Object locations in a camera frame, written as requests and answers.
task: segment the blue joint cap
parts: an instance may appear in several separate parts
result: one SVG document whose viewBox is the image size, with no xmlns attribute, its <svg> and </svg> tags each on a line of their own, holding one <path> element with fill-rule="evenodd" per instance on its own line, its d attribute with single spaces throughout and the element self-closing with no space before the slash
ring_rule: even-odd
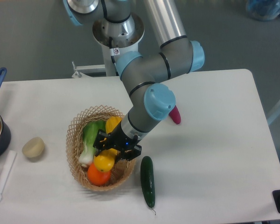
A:
<svg viewBox="0 0 280 224">
<path fill-rule="evenodd" d="M 79 21 L 75 18 L 74 14 L 73 14 L 72 11 L 70 10 L 69 5 L 67 4 L 67 0 L 63 0 L 63 4 L 64 4 L 65 10 L 66 10 L 66 12 L 67 12 L 67 15 L 70 17 L 70 20 L 72 21 L 72 23 L 73 23 L 75 26 L 82 26 L 82 24 L 79 23 Z"/>
<path fill-rule="evenodd" d="M 138 51 L 129 51 L 118 59 L 118 61 L 116 62 L 116 70 L 120 79 L 124 69 L 128 66 L 129 63 L 132 62 L 132 60 L 137 57 L 142 57 L 142 55 Z"/>
<path fill-rule="evenodd" d="M 155 120 L 164 120 L 175 107 L 174 93 L 164 84 L 155 83 L 144 94 L 144 106 Z"/>
<path fill-rule="evenodd" d="M 190 72 L 200 69 L 205 61 L 204 50 L 198 41 L 191 41 L 193 46 L 193 62 Z"/>
</svg>

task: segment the wicker basket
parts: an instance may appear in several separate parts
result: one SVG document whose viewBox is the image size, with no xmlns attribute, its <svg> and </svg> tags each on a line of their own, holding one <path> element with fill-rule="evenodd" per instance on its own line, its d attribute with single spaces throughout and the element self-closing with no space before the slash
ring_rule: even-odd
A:
<svg viewBox="0 0 280 224">
<path fill-rule="evenodd" d="M 107 191 L 121 185 L 132 173 L 136 160 L 117 162 L 111 170 L 110 180 L 103 186 L 95 186 L 87 178 L 87 169 L 78 163 L 80 154 L 83 151 L 82 130 L 90 121 L 108 120 L 110 116 L 124 117 L 124 115 L 113 107 L 95 106 L 79 113 L 75 117 L 66 136 L 66 154 L 69 167 L 75 180 L 83 187 L 93 191 Z"/>
</svg>

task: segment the cucumber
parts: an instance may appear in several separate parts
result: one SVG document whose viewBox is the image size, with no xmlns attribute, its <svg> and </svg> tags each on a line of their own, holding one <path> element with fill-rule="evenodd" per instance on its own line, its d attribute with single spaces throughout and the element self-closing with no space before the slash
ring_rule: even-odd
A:
<svg viewBox="0 0 280 224">
<path fill-rule="evenodd" d="M 140 180 L 145 202 L 149 208 L 152 209 L 155 204 L 154 167 L 153 161 L 149 156 L 144 156 L 142 159 L 140 167 Z"/>
</svg>

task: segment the cucumber stem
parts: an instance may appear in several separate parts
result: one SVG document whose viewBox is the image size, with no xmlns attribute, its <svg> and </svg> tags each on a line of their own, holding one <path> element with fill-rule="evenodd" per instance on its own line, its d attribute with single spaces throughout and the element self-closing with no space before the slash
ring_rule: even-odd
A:
<svg viewBox="0 0 280 224">
<path fill-rule="evenodd" d="M 151 210 L 152 210 L 152 211 L 154 211 L 154 215 L 156 216 L 156 215 L 157 215 L 157 213 L 155 212 L 155 210 L 154 210 L 153 208 L 151 208 Z"/>
</svg>

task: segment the yellow bell pepper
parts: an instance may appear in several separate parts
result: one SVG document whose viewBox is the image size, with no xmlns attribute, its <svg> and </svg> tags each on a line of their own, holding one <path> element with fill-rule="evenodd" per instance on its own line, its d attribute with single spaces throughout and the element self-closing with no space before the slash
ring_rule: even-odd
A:
<svg viewBox="0 0 280 224">
<path fill-rule="evenodd" d="M 122 118 L 121 117 L 110 117 L 106 121 L 106 133 L 110 133 L 113 131 L 113 129 L 121 122 Z"/>
<path fill-rule="evenodd" d="M 121 117 L 110 117 L 106 121 L 106 133 L 110 133 L 120 123 Z M 93 158 L 95 167 L 101 172 L 108 172 L 115 163 L 117 150 L 114 148 L 102 151 L 98 156 Z"/>
</svg>

